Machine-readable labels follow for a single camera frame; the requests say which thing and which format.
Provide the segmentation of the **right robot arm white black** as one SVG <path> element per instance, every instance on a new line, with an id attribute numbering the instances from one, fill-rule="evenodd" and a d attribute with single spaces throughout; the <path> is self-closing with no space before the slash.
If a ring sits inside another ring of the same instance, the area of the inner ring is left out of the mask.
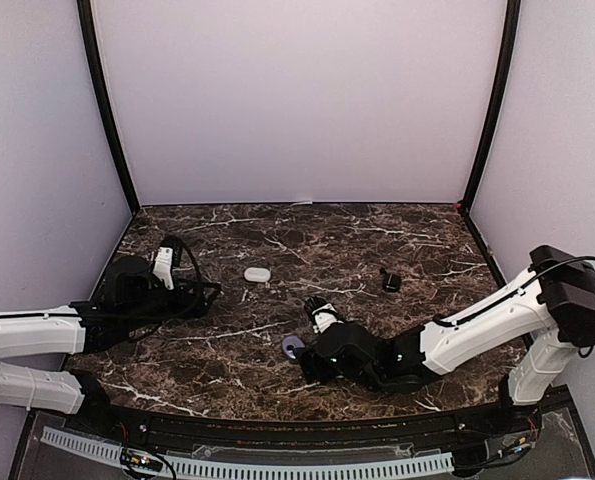
<path id="1" fill-rule="evenodd" d="M 344 319 L 324 298 L 312 297 L 305 311 L 316 337 L 294 348 L 294 355 L 309 382 L 344 377 L 371 391 L 408 394 L 531 334 L 525 358 L 499 388 L 502 400 L 487 413 L 488 426 L 507 434 L 573 356 L 595 346 L 595 256 L 541 245 L 530 258 L 525 270 L 485 299 L 389 339 Z"/>

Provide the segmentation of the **black front table rail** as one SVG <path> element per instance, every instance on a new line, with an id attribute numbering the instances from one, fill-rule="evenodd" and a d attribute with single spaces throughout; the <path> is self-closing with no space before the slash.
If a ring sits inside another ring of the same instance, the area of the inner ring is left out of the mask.
<path id="1" fill-rule="evenodd" d="M 442 446 L 483 437 L 472 424 L 494 403 L 439 413 L 340 421 L 223 420 L 161 414 L 112 406 L 93 424 L 104 433 L 126 433 L 139 444 L 186 448 L 192 444 L 234 447 L 359 447 L 396 443 Z"/>

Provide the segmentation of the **black frame post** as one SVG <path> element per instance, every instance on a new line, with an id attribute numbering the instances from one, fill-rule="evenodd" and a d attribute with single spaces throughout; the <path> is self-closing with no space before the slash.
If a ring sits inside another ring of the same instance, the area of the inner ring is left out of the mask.
<path id="1" fill-rule="evenodd" d="M 132 215 L 136 215 L 140 211 L 141 205 L 129 172 L 111 105 L 102 65 L 101 51 L 96 35 L 93 5 L 89 0 L 77 0 L 76 6 L 89 75 L 114 169 L 128 208 Z"/>
<path id="2" fill-rule="evenodd" d="M 499 54 L 496 62 L 496 69 L 491 87 L 490 98 L 488 101 L 488 107 L 486 110 L 486 115 L 484 118 L 471 172 L 463 197 L 460 201 L 461 210 L 466 214 L 470 213 L 470 210 L 474 205 L 496 132 L 511 69 L 520 11 L 520 0 L 508 0 L 506 2 L 506 11 Z"/>

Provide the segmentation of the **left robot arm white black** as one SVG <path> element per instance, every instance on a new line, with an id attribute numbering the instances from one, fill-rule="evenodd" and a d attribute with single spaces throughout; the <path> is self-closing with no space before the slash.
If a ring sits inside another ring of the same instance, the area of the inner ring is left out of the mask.
<path id="1" fill-rule="evenodd" d="M 46 371 L 10 359 L 93 354 L 140 341 L 168 320 L 205 316 L 221 292 L 201 276 L 178 277 L 176 263 L 126 256 L 106 270 L 88 301 L 43 311 L 0 312 L 0 405 L 77 415 L 97 436 L 118 427 L 117 412 L 96 377 L 82 370 Z"/>

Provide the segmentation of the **left black frame post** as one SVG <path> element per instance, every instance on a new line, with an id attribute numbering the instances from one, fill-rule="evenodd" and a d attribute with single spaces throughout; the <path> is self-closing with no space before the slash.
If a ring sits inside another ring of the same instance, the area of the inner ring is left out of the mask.
<path id="1" fill-rule="evenodd" d="M 129 172 L 111 105 L 102 65 L 101 51 L 96 35 L 93 5 L 89 0 L 77 0 L 76 6 L 89 75 L 114 169 L 128 208 L 132 215 L 136 215 L 140 211 L 141 205 Z"/>

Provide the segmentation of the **purple earbud charging case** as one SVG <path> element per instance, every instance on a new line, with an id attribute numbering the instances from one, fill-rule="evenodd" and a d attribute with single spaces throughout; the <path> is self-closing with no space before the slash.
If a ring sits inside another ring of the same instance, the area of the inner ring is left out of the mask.
<path id="1" fill-rule="evenodd" d="M 283 355 L 291 363 L 298 363 L 299 357 L 305 351 L 304 342 L 297 336 L 287 336 L 282 340 L 281 350 Z"/>

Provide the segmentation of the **right black frame post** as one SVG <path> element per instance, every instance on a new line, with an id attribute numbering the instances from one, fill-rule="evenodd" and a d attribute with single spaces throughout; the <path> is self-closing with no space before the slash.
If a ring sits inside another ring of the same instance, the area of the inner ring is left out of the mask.
<path id="1" fill-rule="evenodd" d="M 496 132 L 511 69 L 520 11 L 520 0 L 508 0 L 506 2 L 506 11 L 499 54 L 496 62 L 496 69 L 491 87 L 490 98 L 488 101 L 488 107 L 486 110 L 486 115 L 484 118 L 471 172 L 463 197 L 460 201 L 461 210 L 466 214 L 470 213 L 470 210 L 474 205 Z"/>

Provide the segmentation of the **black earbud charging case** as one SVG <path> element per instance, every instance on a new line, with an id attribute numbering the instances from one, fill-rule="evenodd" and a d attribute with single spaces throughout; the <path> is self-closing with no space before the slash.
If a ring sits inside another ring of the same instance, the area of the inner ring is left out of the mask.
<path id="1" fill-rule="evenodd" d="M 402 279 L 399 274 L 387 271 L 385 268 L 380 269 L 381 285 L 385 292 L 396 293 L 401 289 Z"/>

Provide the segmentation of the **white earbud charging case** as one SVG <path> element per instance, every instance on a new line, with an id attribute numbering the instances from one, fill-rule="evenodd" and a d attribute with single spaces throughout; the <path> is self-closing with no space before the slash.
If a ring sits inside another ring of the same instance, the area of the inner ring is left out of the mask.
<path id="1" fill-rule="evenodd" d="M 253 283 L 266 283 L 271 279 L 271 271 L 266 268 L 249 267 L 244 271 L 244 279 Z"/>

